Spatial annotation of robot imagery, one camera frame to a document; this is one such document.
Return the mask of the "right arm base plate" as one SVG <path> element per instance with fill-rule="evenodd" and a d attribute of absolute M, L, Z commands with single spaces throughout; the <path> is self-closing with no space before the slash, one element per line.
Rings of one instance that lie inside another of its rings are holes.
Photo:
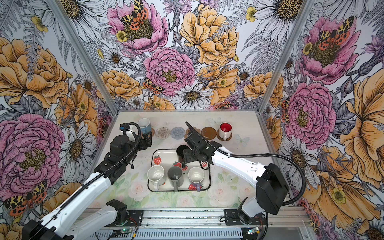
<path fill-rule="evenodd" d="M 225 209 L 224 218 L 227 226 L 264 226 L 266 224 L 266 217 L 263 213 L 251 218 L 238 209 Z"/>

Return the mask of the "scratched brown round coaster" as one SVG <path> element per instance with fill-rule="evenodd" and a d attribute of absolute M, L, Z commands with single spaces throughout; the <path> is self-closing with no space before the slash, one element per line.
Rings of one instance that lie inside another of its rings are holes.
<path fill-rule="evenodd" d="M 217 136 L 217 131 L 212 127 L 204 127 L 201 135 L 207 140 L 213 140 Z"/>

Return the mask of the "white mug red inside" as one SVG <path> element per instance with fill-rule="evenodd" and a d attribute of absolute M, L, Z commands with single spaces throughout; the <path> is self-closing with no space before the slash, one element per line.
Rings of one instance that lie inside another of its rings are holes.
<path fill-rule="evenodd" d="M 219 129 L 225 132 L 232 132 L 233 127 L 230 123 L 221 123 Z"/>

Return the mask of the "blue mug white inside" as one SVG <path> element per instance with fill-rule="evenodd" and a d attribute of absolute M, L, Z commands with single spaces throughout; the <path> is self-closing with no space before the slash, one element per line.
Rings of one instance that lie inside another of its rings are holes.
<path fill-rule="evenodd" d="M 142 135 L 152 132 L 151 121 L 147 118 L 142 118 L 138 121 Z"/>

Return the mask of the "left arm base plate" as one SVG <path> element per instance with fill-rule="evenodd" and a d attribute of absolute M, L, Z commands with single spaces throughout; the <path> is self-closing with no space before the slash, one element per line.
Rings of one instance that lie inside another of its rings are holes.
<path fill-rule="evenodd" d="M 143 210 L 120 210 L 110 227 L 140 227 L 142 225 Z"/>

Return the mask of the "plain brown round coaster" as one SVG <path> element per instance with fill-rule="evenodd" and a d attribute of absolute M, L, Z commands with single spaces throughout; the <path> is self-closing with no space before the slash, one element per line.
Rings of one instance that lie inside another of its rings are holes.
<path fill-rule="evenodd" d="M 222 131 L 221 129 L 217 130 L 216 135 L 217 135 L 217 138 L 223 142 L 227 142 L 227 141 L 231 140 L 231 138 L 233 136 L 232 132 L 225 132 L 225 131 Z"/>

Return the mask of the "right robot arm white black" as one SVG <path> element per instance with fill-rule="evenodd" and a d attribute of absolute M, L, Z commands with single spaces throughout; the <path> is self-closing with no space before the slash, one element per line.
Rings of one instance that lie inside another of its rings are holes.
<path fill-rule="evenodd" d="M 277 215 L 284 205 L 289 192 L 288 184 L 280 168 L 270 163 L 265 166 L 248 160 L 248 157 L 237 157 L 228 149 L 215 141 L 208 141 L 186 122 L 190 132 L 185 142 L 189 146 L 184 150 L 185 163 L 207 163 L 208 166 L 224 168 L 242 178 L 255 187 L 256 196 L 246 197 L 238 208 L 235 221 L 245 225 L 261 213 Z"/>

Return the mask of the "black mug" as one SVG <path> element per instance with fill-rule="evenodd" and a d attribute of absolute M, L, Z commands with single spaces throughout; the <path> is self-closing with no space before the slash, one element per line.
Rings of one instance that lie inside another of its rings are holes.
<path fill-rule="evenodd" d="M 188 150 L 189 146 L 181 145 L 177 148 L 176 153 L 178 156 L 178 161 L 182 164 L 185 162 L 184 150 Z"/>

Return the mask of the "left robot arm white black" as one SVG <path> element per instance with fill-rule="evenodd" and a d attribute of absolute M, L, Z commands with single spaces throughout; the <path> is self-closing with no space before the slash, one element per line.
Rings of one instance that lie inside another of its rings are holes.
<path fill-rule="evenodd" d="M 78 217 L 89 205 L 113 185 L 126 171 L 134 167 L 137 153 L 152 146 L 152 133 L 131 139 L 119 135 L 110 143 L 110 151 L 94 169 L 90 177 L 70 197 L 39 221 L 29 221 L 22 230 L 23 240 L 83 240 L 108 226 L 123 226 L 130 218 L 126 204 L 111 200 L 95 214 L 78 222 Z"/>

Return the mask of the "grey woven round coaster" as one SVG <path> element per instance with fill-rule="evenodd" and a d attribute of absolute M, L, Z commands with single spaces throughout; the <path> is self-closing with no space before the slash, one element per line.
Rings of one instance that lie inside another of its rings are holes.
<path fill-rule="evenodd" d="M 175 140 L 181 140 L 185 137 L 186 130 L 182 127 L 175 127 L 171 129 L 171 137 Z"/>

